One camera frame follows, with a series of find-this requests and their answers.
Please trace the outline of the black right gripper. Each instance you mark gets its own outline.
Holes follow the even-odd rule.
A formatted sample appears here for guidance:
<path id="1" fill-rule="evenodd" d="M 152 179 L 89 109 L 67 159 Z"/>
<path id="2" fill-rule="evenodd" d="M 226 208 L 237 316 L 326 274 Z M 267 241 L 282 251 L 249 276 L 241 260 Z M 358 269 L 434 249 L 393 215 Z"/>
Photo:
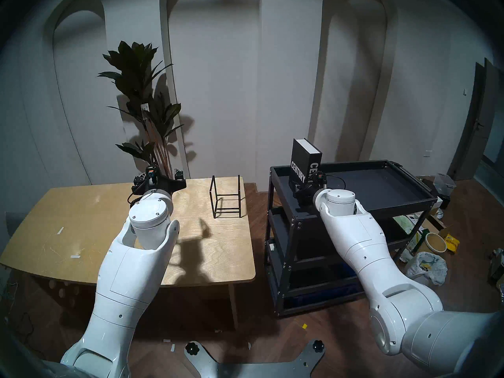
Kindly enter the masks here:
<path id="1" fill-rule="evenodd" d="M 313 204 L 316 193 L 322 189 L 322 180 L 319 178 L 309 178 L 306 183 L 294 183 L 294 198 L 299 205 Z"/>

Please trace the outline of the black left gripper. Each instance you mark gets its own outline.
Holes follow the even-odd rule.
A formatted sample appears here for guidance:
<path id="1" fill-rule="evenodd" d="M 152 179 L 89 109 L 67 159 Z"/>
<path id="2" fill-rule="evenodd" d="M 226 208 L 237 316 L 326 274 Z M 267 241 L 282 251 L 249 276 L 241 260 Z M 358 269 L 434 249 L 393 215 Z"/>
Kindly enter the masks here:
<path id="1" fill-rule="evenodd" d="M 186 188 L 186 180 L 184 172 L 181 169 L 174 169 L 174 180 L 165 176 L 158 176 L 153 180 L 148 175 L 137 175 L 133 180 L 132 194 L 146 195 L 158 190 L 162 190 L 169 195 L 174 192 L 184 190 Z"/>

